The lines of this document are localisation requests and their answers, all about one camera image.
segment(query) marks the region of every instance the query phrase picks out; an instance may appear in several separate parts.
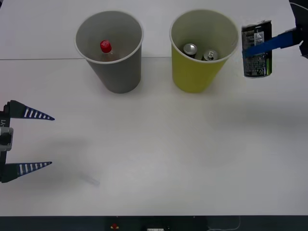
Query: table surface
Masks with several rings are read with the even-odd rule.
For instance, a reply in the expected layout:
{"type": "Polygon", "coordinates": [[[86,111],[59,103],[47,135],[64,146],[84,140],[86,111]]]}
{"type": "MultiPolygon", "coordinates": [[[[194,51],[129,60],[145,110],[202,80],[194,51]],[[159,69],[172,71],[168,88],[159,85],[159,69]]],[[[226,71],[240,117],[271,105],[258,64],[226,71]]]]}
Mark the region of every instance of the table surface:
{"type": "Polygon", "coordinates": [[[7,162],[53,164],[0,185],[0,216],[308,215],[307,60],[273,59],[246,79],[237,51],[201,94],[170,58],[143,58],[127,94],[85,60],[0,61],[0,105],[56,119],[12,120],[7,162]]]}
{"type": "Polygon", "coordinates": [[[74,47],[79,25],[110,9],[140,20],[143,57],[169,57],[172,22],[197,8],[220,11],[238,28],[272,20],[273,35],[295,27],[288,0],[5,0],[0,9],[0,59],[80,58],[74,47]]]}

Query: paper cup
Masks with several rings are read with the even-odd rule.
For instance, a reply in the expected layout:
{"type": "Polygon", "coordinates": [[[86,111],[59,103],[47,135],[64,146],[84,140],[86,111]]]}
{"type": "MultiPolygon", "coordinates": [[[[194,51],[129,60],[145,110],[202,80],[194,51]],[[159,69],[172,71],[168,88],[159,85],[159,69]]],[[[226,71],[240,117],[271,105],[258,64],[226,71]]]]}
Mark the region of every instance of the paper cup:
{"type": "Polygon", "coordinates": [[[238,39],[235,23],[216,11],[193,10],[179,16],[170,28],[174,83],[186,92],[204,91],[235,52],[238,39]],[[197,46],[195,58],[182,52],[187,43],[197,46]],[[215,50],[218,60],[201,61],[207,50],[215,50]]]}
{"type": "Polygon", "coordinates": [[[105,11],[87,18],[75,36],[75,47],[103,84],[114,93],[133,90],[141,79],[143,28],[137,19],[121,11],[105,11]],[[101,62],[100,42],[109,40],[119,60],[101,62]]]}

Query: gray paper cup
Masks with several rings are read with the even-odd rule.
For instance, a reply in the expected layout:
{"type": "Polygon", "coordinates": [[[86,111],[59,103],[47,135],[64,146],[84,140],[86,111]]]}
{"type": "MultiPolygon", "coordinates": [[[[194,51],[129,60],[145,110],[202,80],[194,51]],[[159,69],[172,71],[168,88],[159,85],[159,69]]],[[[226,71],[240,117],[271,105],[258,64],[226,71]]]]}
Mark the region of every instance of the gray paper cup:
{"type": "Polygon", "coordinates": [[[133,90],[141,79],[143,28],[128,13],[105,11],[87,18],[75,36],[75,47],[103,84],[114,93],[133,90]],[[109,40],[119,59],[101,62],[100,42],[109,40]]]}

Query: yellow paper cup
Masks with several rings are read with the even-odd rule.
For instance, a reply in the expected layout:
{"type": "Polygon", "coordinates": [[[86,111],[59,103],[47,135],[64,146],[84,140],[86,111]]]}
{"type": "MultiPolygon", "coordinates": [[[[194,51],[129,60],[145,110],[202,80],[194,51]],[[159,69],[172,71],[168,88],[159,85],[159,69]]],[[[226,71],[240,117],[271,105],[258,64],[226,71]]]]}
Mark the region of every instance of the yellow paper cup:
{"type": "Polygon", "coordinates": [[[238,45],[239,31],[235,23],[221,13],[193,10],[173,22],[170,40],[174,83],[183,91],[197,93],[211,84],[227,59],[233,55],[238,45]],[[197,46],[195,58],[182,52],[187,43],[197,46]],[[215,50],[218,60],[201,61],[207,50],[215,50]]]}

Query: plastic bottle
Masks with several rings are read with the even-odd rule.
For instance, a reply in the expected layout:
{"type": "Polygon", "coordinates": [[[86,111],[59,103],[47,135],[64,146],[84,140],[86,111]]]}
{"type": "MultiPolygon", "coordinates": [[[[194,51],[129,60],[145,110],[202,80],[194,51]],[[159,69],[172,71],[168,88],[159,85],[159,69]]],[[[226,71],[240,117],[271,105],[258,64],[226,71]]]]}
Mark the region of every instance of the plastic bottle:
{"type": "Polygon", "coordinates": [[[101,62],[111,62],[118,60],[119,57],[112,50],[111,44],[108,40],[101,41],[102,57],[101,62]]]}

